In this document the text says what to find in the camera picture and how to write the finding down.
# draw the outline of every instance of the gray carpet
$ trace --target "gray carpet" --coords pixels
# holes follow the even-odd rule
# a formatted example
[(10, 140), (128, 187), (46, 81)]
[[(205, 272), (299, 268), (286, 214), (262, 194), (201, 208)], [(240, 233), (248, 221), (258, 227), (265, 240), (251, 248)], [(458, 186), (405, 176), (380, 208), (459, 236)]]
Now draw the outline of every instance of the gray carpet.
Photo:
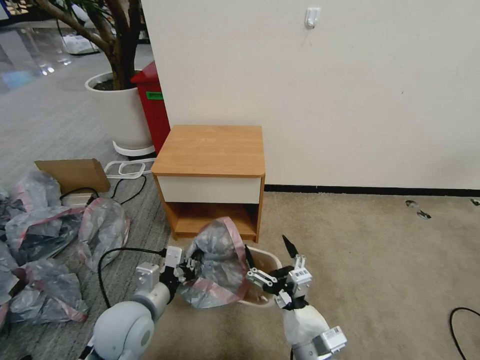
[[(152, 60), (150, 46), (139, 45), (137, 66), (142, 68)], [(55, 73), (0, 96), (1, 187), (11, 188), (25, 173), (35, 169), (35, 160), (96, 158), (104, 166), (112, 160), (126, 160), (114, 151), (102, 119), (91, 110), (84, 88), (88, 78), (108, 70), (103, 54), (75, 57), (70, 65)], [(129, 198), (142, 181), (124, 181), (116, 198)], [(170, 228), (150, 177), (143, 192), (123, 207), (131, 219), (128, 245), (163, 248)], [(90, 339), (93, 324), (105, 309), (97, 277), (80, 264), (73, 246), (60, 258), (78, 274), (83, 298), (90, 308), (88, 320), (60, 325), (15, 324), (9, 336), (0, 336), (0, 359), (16, 360), (26, 354), (32, 354), (34, 360), (76, 359)], [(152, 256), (122, 253), (105, 268), (106, 290), (112, 303), (129, 297), (135, 289), (133, 270), (141, 260), (148, 259)]]

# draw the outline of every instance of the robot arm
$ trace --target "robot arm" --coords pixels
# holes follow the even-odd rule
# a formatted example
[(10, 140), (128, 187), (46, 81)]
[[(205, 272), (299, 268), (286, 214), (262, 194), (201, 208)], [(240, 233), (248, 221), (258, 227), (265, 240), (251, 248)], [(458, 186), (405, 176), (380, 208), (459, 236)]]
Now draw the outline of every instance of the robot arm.
[(105, 310), (80, 360), (137, 360), (147, 349), (155, 323), (173, 300), (178, 286), (195, 277), (195, 260), (180, 247), (168, 246), (162, 269), (144, 262), (136, 267), (132, 301)]
[(250, 271), (246, 277), (262, 287), (283, 311), (283, 330), (296, 360), (323, 360), (333, 356), (347, 344), (340, 326), (330, 328), (324, 317), (306, 301), (312, 275), (305, 267), (306, 258), (283, 235), (283, 242), (293, 259), (293, 266), (265, 273), (255, 267), (254, 259), (245, 246)]

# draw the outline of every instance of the plastic bag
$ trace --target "plastic bag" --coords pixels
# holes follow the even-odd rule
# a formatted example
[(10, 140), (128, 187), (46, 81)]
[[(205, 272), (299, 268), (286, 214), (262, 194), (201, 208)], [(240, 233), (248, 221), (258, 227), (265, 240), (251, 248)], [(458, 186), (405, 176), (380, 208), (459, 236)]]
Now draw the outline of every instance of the plastic bag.
[(186, 251), (203, 255), (198, 278), (181, 285), (178, 293), (194, 308), (213, 308), (242, 300), (249, 288), (245, 247), (232, 219), (221, 217), (207, 225)]
[(44, 171), (31, 171), (14, 187), (12, 199), (21, 200), (27, 212), (61, 205), (60, 185)]
[(54, 206), (15, 216), (5, 226), (13, 257), (22, 265), (58, 254), (77, 236), (83, 211)]
[(18, 214), (25, 212), (21, 200), (10, 201), (9, 193), (0, 188), (0, 241), (5, 242), (7, 235), (5, 225)]
[(10, 302), (12, 323), (33, 324), (84, 322), (88, 306), (82, 300), (77, 275), (54, 259), (42, 259), (22, 266), (28, 285)]
[[(83, 262), (97, 272), (100, 258), (108, 250), (121, 248), (127, 242), (130, 219), (123, 207), (109, 198), (99, 197), (83, 213), (78, 231), (78, 254)], [(105, 266), (118, 255), (108, 254), (102, 261)]]
[(0, 242), (0, 330), (5, 324), (9, 311), (10, 292), (19, 282), (11, 270), (18, 268), (17, 262), (10, 255), (8, 246)]

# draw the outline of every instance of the cardboard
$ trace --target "cardboard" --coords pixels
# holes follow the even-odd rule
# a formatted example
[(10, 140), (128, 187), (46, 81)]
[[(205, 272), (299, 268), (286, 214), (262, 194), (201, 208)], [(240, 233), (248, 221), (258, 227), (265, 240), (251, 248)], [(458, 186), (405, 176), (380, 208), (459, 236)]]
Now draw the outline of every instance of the cardboard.
[(79, 188), (93, 188), (99, 193), (106, 193), (110, 189), (110, 182), (102, 164), (94, 158), (37, 160), (35, 165), (39, 170), (50, 174), (58, 181), (62, 195)]

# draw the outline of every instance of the green label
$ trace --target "green label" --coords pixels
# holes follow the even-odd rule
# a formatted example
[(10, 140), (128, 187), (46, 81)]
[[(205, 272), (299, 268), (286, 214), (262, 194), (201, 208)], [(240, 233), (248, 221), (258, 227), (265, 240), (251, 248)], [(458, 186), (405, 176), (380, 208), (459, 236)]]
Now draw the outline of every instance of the green label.
[(164, 95), (158, 91), (146, 91), (146, 98), (148, 100), (163, 100)]

